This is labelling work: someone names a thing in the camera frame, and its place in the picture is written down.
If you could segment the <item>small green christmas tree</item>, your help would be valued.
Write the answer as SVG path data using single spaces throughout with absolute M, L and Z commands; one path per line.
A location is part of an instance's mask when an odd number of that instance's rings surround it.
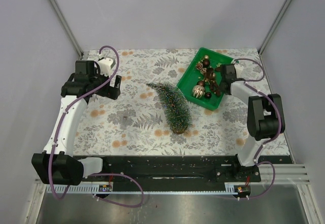
M 187 99 L 181 90 L 168 82 L 150 82 L 146 85 L 157 93 L 170 130 L 177 135 L 186 132 L 192 118 Z

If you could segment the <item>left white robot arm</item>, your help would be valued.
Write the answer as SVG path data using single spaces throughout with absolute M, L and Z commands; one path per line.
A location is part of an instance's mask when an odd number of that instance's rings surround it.
M 121 76 L 110 85 L 113 58 L 99 61 L 78 60 L 75 71 L 61 88 L 60 111 L 50 139 L 41 153 L 32 156 L 31 163 L 44 184 L 79 185 L 85 177 L 97 180 L 109 178 L 110 168 L 100 157 L 77 160 L 74 140 L 78 125 L 90 98 L 96 94 L 116 100 L 120 95 Z

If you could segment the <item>grey metallic ornament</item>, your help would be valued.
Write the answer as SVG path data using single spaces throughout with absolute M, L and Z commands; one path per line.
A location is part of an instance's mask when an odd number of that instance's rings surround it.
M 129 121 L 129 119 L 128 119 L 127 116 L 124 116 L 122 118 L 121 123 L 120 123 L 120 129 L 121 130 L 126 130 L 127 129 L 127 127 L 128 127 L 128 121 Z

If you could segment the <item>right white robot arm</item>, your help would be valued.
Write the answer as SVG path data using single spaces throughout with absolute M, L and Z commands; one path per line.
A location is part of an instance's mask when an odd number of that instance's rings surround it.
M 232 177 L 243 181 L 258 171 L 258 159 L 266 144 L 274 141 L 285 130 L 281 96 L 266 95 L 249 85 L 248 80 L 237 77 L 236 64 L 221 65 L 215 70 L 221 75 L 220 90 L 247 105 L 249 136 L 231 166 Z

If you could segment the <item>silver striped bauble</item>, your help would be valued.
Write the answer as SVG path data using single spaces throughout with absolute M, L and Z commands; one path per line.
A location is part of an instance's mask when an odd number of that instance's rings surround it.
M 205 88 L 201 85 L 196 85 L 192 89 L 192 96 L 196 99 L 200 99 L 205 95 Z

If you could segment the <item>brown ribbon bow cluster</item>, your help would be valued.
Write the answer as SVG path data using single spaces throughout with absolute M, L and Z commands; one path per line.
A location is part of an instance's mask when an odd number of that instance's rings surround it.
M 213 68 L 206 68 L 204 73 L 204 82 L 209 85 L 211 93 L 214 93 L 217 97 L 221 96 L 221 91 L 216 82 L 216 74 Z

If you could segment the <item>green plastic tray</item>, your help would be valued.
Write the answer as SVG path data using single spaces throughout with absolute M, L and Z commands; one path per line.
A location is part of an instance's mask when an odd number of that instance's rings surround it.
M 229 56 L 200 48 L 177 87 L 189 102 L 213 111 L 224 95 L 220 90 L 221 74 L 217 68 L 232 61 Z

